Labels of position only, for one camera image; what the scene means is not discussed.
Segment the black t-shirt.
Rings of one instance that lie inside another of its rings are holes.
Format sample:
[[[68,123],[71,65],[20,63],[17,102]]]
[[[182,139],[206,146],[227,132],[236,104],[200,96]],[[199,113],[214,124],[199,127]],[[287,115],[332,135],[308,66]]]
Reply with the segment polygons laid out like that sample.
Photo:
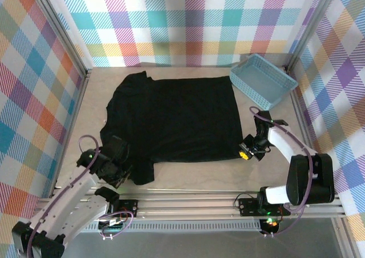
[[[107,105],[100,131],[128,148],[123,166],[137,185],[155,179],[156,163],[199,163],[239,158],[240,116],[228,76],[154,80],[128,75]]]

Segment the light blue plastic basket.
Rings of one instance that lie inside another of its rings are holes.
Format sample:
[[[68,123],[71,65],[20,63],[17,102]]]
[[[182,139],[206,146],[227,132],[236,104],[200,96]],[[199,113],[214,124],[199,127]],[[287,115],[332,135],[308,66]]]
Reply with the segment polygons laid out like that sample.
[[[233,86],[266,111],[298,86],[295,79],[258,54],[233,66],[229,77]]]

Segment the circuit board with white connector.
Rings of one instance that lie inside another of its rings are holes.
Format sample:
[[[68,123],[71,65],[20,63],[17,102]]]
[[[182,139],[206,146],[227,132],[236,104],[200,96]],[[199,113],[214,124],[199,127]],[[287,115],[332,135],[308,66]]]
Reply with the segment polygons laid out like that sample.
[[[126,219],[120,217],[111,219],[101,219],[98,222],[98,230],[121,230],[124,227]]]

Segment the circuit board with green light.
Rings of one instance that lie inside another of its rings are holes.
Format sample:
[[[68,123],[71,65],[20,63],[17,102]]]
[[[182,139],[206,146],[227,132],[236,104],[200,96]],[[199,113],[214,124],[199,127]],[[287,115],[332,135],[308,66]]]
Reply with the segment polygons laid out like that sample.
[[[279,220],[278,219],[260,219],[260,233],[263,235],[269,235],[271,233],[277,233],[279,230]]]

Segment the aluminium side rail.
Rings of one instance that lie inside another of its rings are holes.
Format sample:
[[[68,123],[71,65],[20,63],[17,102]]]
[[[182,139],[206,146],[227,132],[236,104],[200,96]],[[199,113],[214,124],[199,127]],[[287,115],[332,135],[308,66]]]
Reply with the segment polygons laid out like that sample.
[[[300,86],[297,86],[290,93],[291,104],[294,110],[294,123],[290,123],[292,132],[310,148],[316,150],[314,143],[313,127],[309,122],[305,101]]]
[[[66,133],[65,142],[62,145],[60,158],[59,158],[59,160],[57,162],[57,165],[55,167],[55,172],[54,172],[54,175],[53,175],[52,180],[51,180],[51,185],[50,185],[50,189],[48,190],[47,197],[52,197],[54,189],[56,187],[56,183],[58,181],[58,177],[59,177],[60,171],[62,169],[64,157],[66,155],[67,148],[68,148],[68,145],[70,143],[72,132],[74,130],[75,123],[76,123],[77,118],[78,118],[79,110],[80,110],[80,107],[82,105],[82,101],[83,101],[83,98],[84,98],[84,95],[85,95],[85,92],[86,92],[86,89],[87,89],[87,86],[88,86],[88,83],[89,83],[89,80],[90,80],[91,73],[92,73],[92,69],[86,70],[86,74],[83,77],[82,84],[80,85],[80,91],[79,91],[79,94],[78,94],[78,97],[77,97],[77,100],[76,100],[76,103],[75,103],[74,111],[71,115],[72,118],[71,118],[71,121],[70,121],[70,126],[69,126],[69,129],[67,130],[67,133]]]

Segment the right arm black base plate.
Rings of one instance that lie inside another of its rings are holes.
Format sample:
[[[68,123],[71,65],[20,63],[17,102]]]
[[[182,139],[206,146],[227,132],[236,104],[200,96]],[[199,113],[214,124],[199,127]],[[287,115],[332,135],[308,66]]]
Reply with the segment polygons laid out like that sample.
[[[269,204],[264,197],[240,198],[240,216],[290,216],[282,204]]]

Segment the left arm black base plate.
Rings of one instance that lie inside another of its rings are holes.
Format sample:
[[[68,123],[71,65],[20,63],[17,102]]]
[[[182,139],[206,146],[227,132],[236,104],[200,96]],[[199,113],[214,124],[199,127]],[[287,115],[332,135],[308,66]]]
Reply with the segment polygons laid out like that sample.
[[[130,211],[133,216],[137,216],[138,200],[136,199],[119,199],[114,203],[115,211]]]

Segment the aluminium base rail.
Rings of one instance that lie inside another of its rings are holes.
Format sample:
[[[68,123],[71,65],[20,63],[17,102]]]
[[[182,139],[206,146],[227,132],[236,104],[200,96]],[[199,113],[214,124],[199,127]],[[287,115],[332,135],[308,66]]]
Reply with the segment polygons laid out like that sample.
[[[138,220],[228,220],[239,219],[235,191],[139,190],[123,193],[121,199],[136,199]]]

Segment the aluminium frame post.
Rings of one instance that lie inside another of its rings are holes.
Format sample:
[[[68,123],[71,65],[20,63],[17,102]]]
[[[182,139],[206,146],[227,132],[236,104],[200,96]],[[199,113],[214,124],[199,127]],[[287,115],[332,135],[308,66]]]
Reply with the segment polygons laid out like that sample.
[[[292,70],[317,29],[332,0],[305,0],[286,44],[284,67]]]
[[[83,75],[84,78],[88,78],[90,76],[90,69],[88,69],[83,63],[80,55],[78,54],[76,47],[74,46],[70,36],[68,35],[66,29],[64,28],[59,16],[54,9],[50,0],[36,0],[36,2],[40,5],[41,10],[43,11],[45,17],[47,18],[50,26],[56,33],[57,37],[60,39],[61,44],[64,46],[67,51],[71,61],[76,66],[76,69]]]

